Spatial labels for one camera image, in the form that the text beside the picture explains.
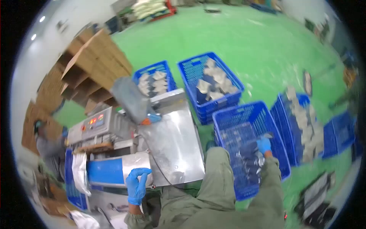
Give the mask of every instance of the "green epoxy floor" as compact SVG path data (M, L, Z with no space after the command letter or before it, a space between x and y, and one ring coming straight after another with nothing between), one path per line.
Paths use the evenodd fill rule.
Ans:
M285 15L266 14L250 7L215 5L220 14L204 13L202 7L178 8L178 14L151 23L135 23L122 33L112 36L125 52L134 70L161 60L167 60L177 87L184 88L176 63L204 52L215 52L239 77L246 89L241 103L263 100L270 108L279 92L293 85L302 89L302 71L309 71L313 80L316 73L338 63L324 77L313 81L311 103L318 120L326 123L335 112L328 109L345 91L342 81L343 65L329 45L322 45L303 25ZM192 109L192 114L199 123ZM66 102L56 119L68 127L85 118L83 109ZM198 126L202 146L213 140L212 125ZM351 152L328 160L317 159L301 167L292 167L291 177L283 182L284 206L288 212L286 228L299 228L292 212L300 191L323 171L336 171L336 187L328 192L336 194L351 165ZM250 200L237 202L238 210L247 208Z

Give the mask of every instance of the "worker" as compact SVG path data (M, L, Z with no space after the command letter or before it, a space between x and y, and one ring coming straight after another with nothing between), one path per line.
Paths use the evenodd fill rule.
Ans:
M355 54L351 51L345 50L345 54L343 56L346 57L343 61L345 66L343 81L347 86L347 90L334 103L329 104L329 109L333 110L336 107L343 105L345 102L348 102L348 111L354 118L356 118L362 83L360 82L360 77L358 75Z
M329 32L329 16L325 14L325 23L322 24L323 29L320 32L320 42L324 44L324 40L326 39L326 36Z
M207 152L205 177L197 197L174 186L162 188L157 228L284 228L279 162L272 156L269 139L262 138L257 145L265 163L259 192L246 211L235 211L234 176L228 151L212 147ZM151 169L133 169L126 178L129 211L124 222L129 229L152 228L139 206L146 193L149 173Z
M67 130L56 141L47 138L46 123L41 120L34 122L34 136L37 150L46 167L52 172L59 182L65 182L65 138Z

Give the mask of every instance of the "orange tag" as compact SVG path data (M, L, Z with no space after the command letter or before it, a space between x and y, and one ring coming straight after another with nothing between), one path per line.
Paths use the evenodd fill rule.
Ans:
M150 125L151 124L151 121L149 118L145 118L142 122L141 122L141 125Z

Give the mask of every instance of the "stack of sacks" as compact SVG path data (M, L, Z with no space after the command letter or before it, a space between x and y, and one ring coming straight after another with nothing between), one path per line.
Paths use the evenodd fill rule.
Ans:
M196 86L198 104L204 104L207 101L219 99L225 94L238 91L238 88L227 78L226 73L216 66L216 61L209 58L205 66L203 79L198 80Z
M131 8L139 20L167 9L164 0L138 0Z
M139 78L139 84L137 86L141 93L149 98L164 94L168 89L166 76L167 74L161 71L154 72L153 76L144 73Z
M310 162L324 150L324 127L316 121L316 112L311 104L306 107L300 106L293 86L287 87L286 95L290 101L291 113L302 131L301 144L304 147L302 162Z

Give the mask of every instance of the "blue glove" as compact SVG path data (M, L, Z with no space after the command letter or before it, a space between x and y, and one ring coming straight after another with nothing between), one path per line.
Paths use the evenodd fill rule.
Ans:
M64 132L62 132L62 137L67 137L68 135L68 130L65 130Z
M262 137L260 140L257 140L258 150L262 154L264 154L267 150L271 150L271 142L266 137Z
M140 205L142 198L146 194L146 180L147 175L152 171L148 168L137 168L131 170L130 174L126 178L127 192L128 192L128 202L133 205ZM137 177L141 176L140 182L138 182Z

